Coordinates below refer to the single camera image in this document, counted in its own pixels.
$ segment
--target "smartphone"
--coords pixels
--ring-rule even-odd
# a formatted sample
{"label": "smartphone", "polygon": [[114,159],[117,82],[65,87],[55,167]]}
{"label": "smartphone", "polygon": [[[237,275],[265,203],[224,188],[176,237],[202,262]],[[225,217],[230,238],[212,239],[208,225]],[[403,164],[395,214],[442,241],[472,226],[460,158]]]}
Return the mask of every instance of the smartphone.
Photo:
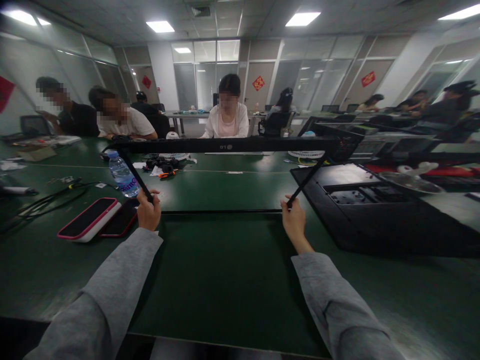
{"label": "smartphone", "polygon": [[139,205],[140,202],[136,198],[125,201],[110,222],[100,231],[100,236],[103,238],[124,237],[137,220]]}
{"label": "smartphone", "polygon": [[57,234],[60,239],[86,243],[115,215],[121,205],[116,198],[103,197],[95,201],[70,221]]}

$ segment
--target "bottle label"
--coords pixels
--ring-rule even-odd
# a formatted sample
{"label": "bottle label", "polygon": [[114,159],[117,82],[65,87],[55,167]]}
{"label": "bottle label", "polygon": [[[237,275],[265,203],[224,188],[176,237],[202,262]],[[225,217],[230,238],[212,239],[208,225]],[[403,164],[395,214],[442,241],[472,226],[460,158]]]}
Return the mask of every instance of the bottle label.
{"label": "bottle label", "polygon": [[132,177],[131,180],[129,180],[128,182],[127,181],[118,182],[117,185],[120,188],[120,191],[125,193],[131,189],[134,189],[137,186],[137,179]]}

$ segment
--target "white fan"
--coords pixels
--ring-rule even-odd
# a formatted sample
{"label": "white fan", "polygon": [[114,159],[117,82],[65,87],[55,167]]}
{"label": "white fan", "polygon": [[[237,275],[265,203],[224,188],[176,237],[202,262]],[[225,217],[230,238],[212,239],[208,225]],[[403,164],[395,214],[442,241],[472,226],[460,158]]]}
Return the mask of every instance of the white fan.
{"label": "white fan", "polygon": [[[315,133],[313,131],[307,131],[302,136],[302,138],[314,138]],[[323,150],[310,150],[310,151],[289,151],[289,155],[293,156],[294,158],[300,159],[319,159],[324,154],[325,151]]]}
{"label": "white fan", "polygon": [[[179,135],[175,132],[175,131],[170,131],[165,139],[169,140],[169,139],[179,139]],[[188,158],[190,156],[190,153],[189,152],[173,152],[173,153],[161,153],[161,154],[158,154],[162,157],[164,157],[166,160],[173,160],[173,159],[177,159],[177,160],[184,160],[186,158]]]}

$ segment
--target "white shirt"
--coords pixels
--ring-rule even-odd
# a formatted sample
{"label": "white shirt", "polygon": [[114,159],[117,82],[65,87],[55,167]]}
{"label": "white shirt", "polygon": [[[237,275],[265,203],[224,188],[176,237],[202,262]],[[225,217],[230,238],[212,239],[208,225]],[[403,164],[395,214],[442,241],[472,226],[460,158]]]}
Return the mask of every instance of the white shirt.
{"label": "white shirt", "polygon": [[205,126],[205,133],[201,136],[202,138],[246,138],[249,134],[249,116],[245,105],[239,102],[237,103],[234,136],[219,135],[219,121],[222,121],[220,118],[220,107],[216,105],[210,110],[210,115],[208,116]]}
{"label": "white shirt", "polygon": [[108,116],[103,116],[97,113],[96,123],[98,130],[100,130],[101,137],[106,137],[108,134],[115,135],[150,135],[155,131],[150,121],[140,111],[132,107],[127,107],[128,117],[126,123],[119,125],[115,120],[111,120]]}

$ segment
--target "person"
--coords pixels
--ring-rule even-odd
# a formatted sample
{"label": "person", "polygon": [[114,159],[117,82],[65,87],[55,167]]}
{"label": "person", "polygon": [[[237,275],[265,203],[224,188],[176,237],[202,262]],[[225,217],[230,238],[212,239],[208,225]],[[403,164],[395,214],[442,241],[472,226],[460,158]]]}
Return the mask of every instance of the person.
{"label": "person", "polygon": [[374,111],[378,112],[380,109],[377,107],[377,103],[379,101],[382,101],[385,99],[385,97],[382,94],[375,94],[370,96],[370,98],[365,101],[364,103],[360,104],[359,107],[357,107],[356,111]]}
{"label": "person", "polygon": [[246,138],[249,133],[247,107],[239,103],[240,78],[225,75],[218,86],[219,104],[210,110],[205,133],[200,139]]}
{"label": "person", "polygon": [[97,137],[97,112],[88,105],[78,104],[70,99],[67,89],[53,77],[41,76],[36,80],[36,88],[62,111],[55,116],[47,111],[38,111],[53,126],[57,135]]}
{"label": "person", "polygon": [[278,112],[296,113],[297,108],[294,105],[292,105],[293,99],[294,99],[293,89],[291,87],[287,87],[283,89],[282,92],[280,93],[280,98],[276,102],[276,105],[272,106],[272,108],[266,115],[265,120],[268,120],[270,115],[272,115],[273,113],[278,113]]}
{"label": "person", "polygon": [[427,90],[418,90],[411,98],[402,101],[395,110],[408,113],[413,110],[424,110],[427,105]]}
{"label": "person", "polygon": [[414,111],[413,118],[420,118],[420,121],[409,130],[422,132],[424,134],[439,134],[453,128],[463,112],[472,102],[472,97],[480,94],[473,88],[477,84],[473,80],[454,83],[443,89],[443,99],[436,102],[424,111]]}
{"label": "person", "polygon": [[158,139],[145,115],[134,108],[125,107],[110,90],[94,86],[88,93],[88,99],[98,112],[99,137],[111,140],[115,135],[127,135],[132,139]]}
{"label": "person", "polygon": [[162,112],[147,102],[147,95],[143,91],[136,92],[136,102],[130,107],[138,110],[143,115],[161,115]]}
{"label": "person", "polygon": [[[154,233],[162,214],[159,192],[153,190],[152,193],[153,204],[140,190],[138,229],[100,265],[77,299],[53,318],[38,347],[25,359],[114,359],[117,356],[155,254],[163,242]],[[280,206],[283,227],[297,252],[291,261],[310,314],[332,357],[404,359],[362,297],[330,258],[315,252],[308,242],[306,215],[299,199],[292,202],[291,211],[283,200]]]}

